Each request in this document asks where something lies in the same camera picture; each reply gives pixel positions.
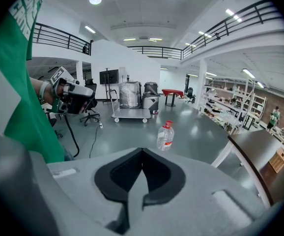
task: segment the white pillar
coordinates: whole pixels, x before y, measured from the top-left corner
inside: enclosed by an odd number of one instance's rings
[[[85,86],[85,84],[83,83],[82,60],[77,61],[77,80],[80,82],[81,86]]]
[[[203,86],[205,85],[206,81],[206,61],[204,59],[200,60],[200,72],[199,72],[199,79],[198,79],[198,87],[196,93],[196,101],[195,101],[195,109],[200,108],[200,100],[203,93]]]

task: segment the black rubber edge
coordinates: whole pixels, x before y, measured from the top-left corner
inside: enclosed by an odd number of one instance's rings
[[[142,207],[169,202],[186,182],[186,175],[178,165],[147,148],[137,148],[99,168],[94,177],[96,186],[106,199],[123,204],[118,220],[107,226],[116,233],[124,234],[130,227],[128,193],[141,170],[146,176],[149,190],[143,197]]]
[[[168,203],[185,186],[186,175],[176,164],[143,149],[143,172],[149,193],[143,197],[143,207]]]

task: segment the brick wall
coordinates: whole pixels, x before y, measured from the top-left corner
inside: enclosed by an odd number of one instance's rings
[[[225,87],[225,83],[223,83],[223,82],[215,82],[215,84],[223,85],[223,87]],[[227,83],[226,86],[227,86],[227,89],[230,89],[230,88],[233,87],[233,84]],[[243,86],[243,85],[239,85],[239,86],[240,86],[241,90],[245,90],[245,86]],[[230,94],[231,93],[218,91],[219,97],[228,98],[228,96]],[[271,94],[269,92],[263,91],[263,90],[259,90],[259,89],[255,89],[255,94],[260,96],[260,97],[263,97],[263,98],[266,97],[267,98],[266,106],[265,106],[261,121],[263,121],[264,123],[268,123],[269,120],[270,120],[270,116],[271,116],[273,109],[275,109],[275,107],[278,106],[280,108],[280,113],[281,113],[280,124],[278,125],[278,127],[284,128],[284,98],[279,97],[279,96],[274,95],[274,94]]]

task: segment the plastic water bottle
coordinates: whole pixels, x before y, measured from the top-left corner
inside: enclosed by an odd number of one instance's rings
[[[173,128],[170,126],[173,122],[166,121],[165,126],[160,127],[157,134],[157,148],[159,150],[169,150],[172,144],[173,136],[175,134]]]

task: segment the metal cart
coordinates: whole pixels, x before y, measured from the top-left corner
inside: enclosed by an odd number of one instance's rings
[[[111,92],[115,92],[116,99],[113,102]],[[151,118],[151,113],[149,109],[122,109],[120,108],[120,101],[116,90],[109,91],[109,97],[112,102],[113,114],[115,122],[119,122],[120,118],[132,118],[132,119],[142,119],[144,123],[147,122],[147,119]]]

